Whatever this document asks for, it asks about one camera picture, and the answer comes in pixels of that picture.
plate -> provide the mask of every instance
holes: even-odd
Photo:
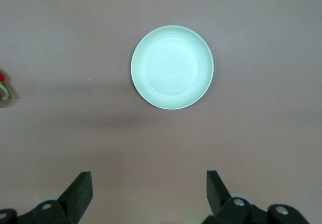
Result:
[[[131,63],[133,83],[149,103],[181,109],[208,90],[214,63],[207,43],[182,26],[164,26],[148,33],[137,45]]]

table surface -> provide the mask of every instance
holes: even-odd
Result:
[[[0,0],[0,208],[18,214],[91,171],[80,223],[199,224],[206,171],[230,192],[322,219],[322,0]],[[181,25],[215,60],[180,110],[144,101],[137,43]]]

plate rim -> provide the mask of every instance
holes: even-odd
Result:
[[[184,106],[182,106],[182,107],[176,107],[176,108],[167,108],[167,107],[162,107],[162,106],[158,106],[158,105],[156,105],[156,104],[154,104],[154,103],[152,103],[151,101],[149,101],[148,99],[146,99],[142,94],[141,94],[141,92],[138,90],[138,88],[137,88],[137,86],[136,86],[136,84],[135,84],[135,81],[134,81],[134,78],[133,78],[133,59],[134,59],[134,56],[135,56],[135,54],[136,54],[136,52],[137,52],[137,50],[138,50],[138,48],[139,48],[139,46],[145,41],[145,39],[148,37],[148,36],[150,36],[151,34],[153,34],[154,32],[156,32],[156,31],[159,31],[159,30],[162,30],[162,29],[164,29],[164,28],[179,28],[179,29],[184,29],[184,30],[186,30],[186,31],[189,31],[190,33],[193,33],[194,35],[196,35],[202,42],[203,42],[203,44],[206,46],[206,48],[207,48],[207,50],[208,50],[208,52],[209,52],[209,55],[210,55],[210,58],[211,58],[211,62],[212,62],[212,64],[211,64],[211,77],[210,77],[210,79],[209,79],[209,83],[208,83],[208,85],[207,85],[207,87],[206,87],[206,89],[205,89],[205,91],[195,100],[195,101],[193,101],[193,102],[191,102],[191,103],[189,103],[189,104],[185,104]],[[135,86],[135,88],[136,88],[136,90],[137,90],[137,92],[140,94],[140,96],[141,97],[143,97],[143,99],[145,100],[145,101],[147,101],[148,103],[150,103],[151,105],[153,105],[153,106],[155,106],[155,107],[158,107],[158,108],[162,108],[162,109],[166,109],[166,110],[178,110],[178,109],[182,109],[182,108],[186,108],[186,107],[189,107],[189,106],[191,106],[192,104],[194,104],[194,103],[196,103],[201,97],[203,97],[204,95],[205,95],[205,93],[208,91],[208,89],[209,89],[209,86],[210,86],[210,84],[211,84],[211,82],[212,82],[212,79],[213,79],[213,75],[214,75],[214,68],[215,68],[215,66],[214,66],[214,59],[213,59],[213,56],[212,56],[212,53],[211,53],[211,50],[210,50],[210,48],[209,48],[209,45],[207,44],[207,42],[198,34],[198,33],[196,33],[195,31],[193,31],[192,29],[190,29],[190,28],[187,28],[187,27],[184,27],[184,26],[180,26],[180,25],[166,25],[166,26],[162,26],[162,27],[158,27],[158,28],[156,28],[156,29],[154,29],[154,30],[152,30],[152,31],[150,31],[149,33],[147,33],[140,41],[139,41],[139,43],[136,45],[136,47],[135,47],[135,50],[134,50],[134,52],[133,52],[133,54],[132,54],[132,59],[131,59],[131,77],[132,77],[132,82],[133,82],[133,84],[134,84],[134,86]]]

green object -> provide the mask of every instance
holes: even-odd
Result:
[[[164,26],[148,33],[136,47],[131,63],[133,83],[149,103],[180,109],[207,91],[214,62],[207,43],[191,29]]]
[[[5,96],[2,97],[3,100],[8,100],[10,98],[10,92],[9,90],[5,87],[5,85],[0,82],[0,88],[5,92]]]

metal screw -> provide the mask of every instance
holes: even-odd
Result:
[[[277,210],[278,213],[282,215],[288,215],[287,209],[282,206],[276,206],[275,209]]]
[[[238,206],[244,206],[245,205],[245,203],[241,199],[235,199],[235,200],[233,200],[233,202],[235,203],[235,205],[238,205]]]
[[[7,213],[0,213],[0,220],[5,219],[7,217]]]
[[[47,203],[47,204],[44,204],[42,207],[41,207],[41,209],[43,209],[43,210],[47,210],[47,209],[49,209],[51,207],[51,204],[50,203]]]

